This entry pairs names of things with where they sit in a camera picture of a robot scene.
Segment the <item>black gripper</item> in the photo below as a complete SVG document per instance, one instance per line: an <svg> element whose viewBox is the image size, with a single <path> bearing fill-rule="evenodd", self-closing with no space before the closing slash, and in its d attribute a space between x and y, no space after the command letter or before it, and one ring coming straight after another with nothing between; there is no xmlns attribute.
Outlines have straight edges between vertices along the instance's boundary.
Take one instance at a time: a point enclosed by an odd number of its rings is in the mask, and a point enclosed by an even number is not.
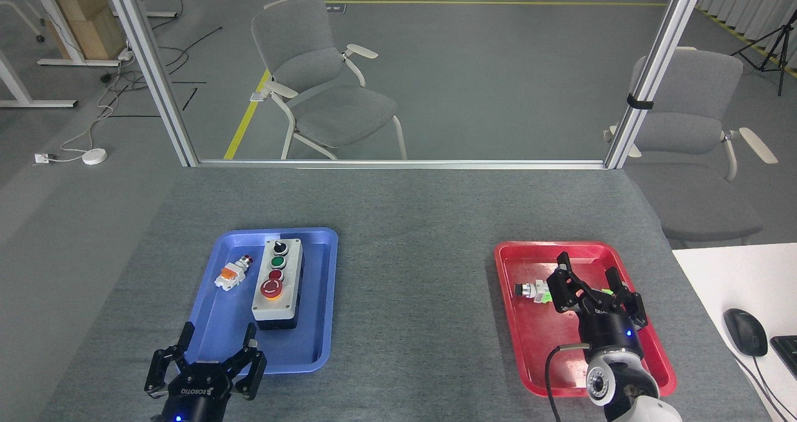
<svg viewBox="0 0 797 422"><path fill-rule="evenodd" d="M605 275L613 296L590 291L573 271L568 252L561 252L547 278L554 308L556 312L578 312L580 340L590 345L584 352L587 362L601 351L615 349L626 349L643 359L645 354L637 331L648 326L648 317L641 295L630 291L616 267L607 269Z"/></svg>
<svg viewBox="0 0 797 422"><path fill-rule="evenodd" d="M232 393L253 400L261 384L267 365L265 354L257 348L257 326L248 323L242 348L223 363L187 363L184 354L190 345L196 327L185 322L177 343L165 349L156 349L145 380L144 390L153 399L167 397L161 413L152 416L154 421L222 421ZM170 363L175 362L180 373L166 384L165 376ZM232 382L242 369L249 365L247 376Z"/></svg>

